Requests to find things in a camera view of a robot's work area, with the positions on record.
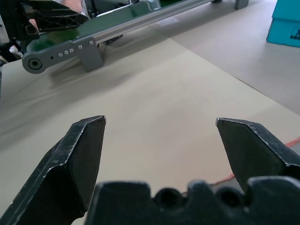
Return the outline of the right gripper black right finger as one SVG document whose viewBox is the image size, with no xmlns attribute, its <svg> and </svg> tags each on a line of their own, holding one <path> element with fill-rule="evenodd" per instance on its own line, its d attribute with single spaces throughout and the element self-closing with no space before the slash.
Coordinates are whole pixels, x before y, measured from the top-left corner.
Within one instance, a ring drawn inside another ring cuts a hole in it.
<svg viewBox="0 0 300 225">
<path fill-rule="evenodd" d="M 300 181 L 300 156 L 263 125 L 247 120 L 217 118 L 232 172 L 243 191 L 248 179 L 287 176 Z"/>
</svg>

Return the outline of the black lattice finger of the left gripper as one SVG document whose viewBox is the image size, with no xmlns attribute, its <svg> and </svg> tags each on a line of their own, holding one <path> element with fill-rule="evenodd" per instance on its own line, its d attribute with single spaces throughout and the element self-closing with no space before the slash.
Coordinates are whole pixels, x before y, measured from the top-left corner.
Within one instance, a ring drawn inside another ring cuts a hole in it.
<svg viewBox="0 0 300 225">
<path fill-rule="evenodd" d="M 70 9 L 41 10 L 37 16 L 37 27 L 40 32 L 71 30 L 88 19 L 87 16 Z"/>
</svg>

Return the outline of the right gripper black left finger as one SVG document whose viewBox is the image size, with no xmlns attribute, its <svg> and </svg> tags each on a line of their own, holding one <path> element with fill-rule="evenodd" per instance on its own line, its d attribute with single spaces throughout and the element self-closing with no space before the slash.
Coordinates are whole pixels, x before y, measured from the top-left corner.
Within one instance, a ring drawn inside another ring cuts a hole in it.
<svg viewBox="0 0 300 225">
<path fill-rule="evenodd" d="M 0 225 L 71 225 L 89 210 L 101 159 L 105 116 L 82 119 L 44 155 Z"/>
</svg>

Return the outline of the teal cardboard shoebox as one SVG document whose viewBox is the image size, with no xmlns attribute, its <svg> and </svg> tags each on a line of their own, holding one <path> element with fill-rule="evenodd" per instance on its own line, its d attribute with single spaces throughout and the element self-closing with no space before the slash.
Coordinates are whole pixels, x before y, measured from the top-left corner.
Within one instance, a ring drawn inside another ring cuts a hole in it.
<svg viewBox="0 0 300 225">
<path fill-rule="evenodd" d="M 277 0 L 266 40 L 300 48 L 300 0 Z"/>
</svg>

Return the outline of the grey conveyor with green belt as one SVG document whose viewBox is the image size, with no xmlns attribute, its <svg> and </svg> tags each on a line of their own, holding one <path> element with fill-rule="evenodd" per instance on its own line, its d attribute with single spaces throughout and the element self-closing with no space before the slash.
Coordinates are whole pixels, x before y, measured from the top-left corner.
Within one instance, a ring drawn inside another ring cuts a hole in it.
<svg viewBox="0 0 300 225">
<path fill-rule="evenodd" d="M 79 57 L 85 71 L 101 68 L 99 43 L 111 43 L 122 35 L 206 3 L 222 0 L 136 0 L 89 19 L 79 28 L 46 32 L 31 41 L 22 58 L 23 68 L 40 74 L 47 68 Z"/>
</svg>

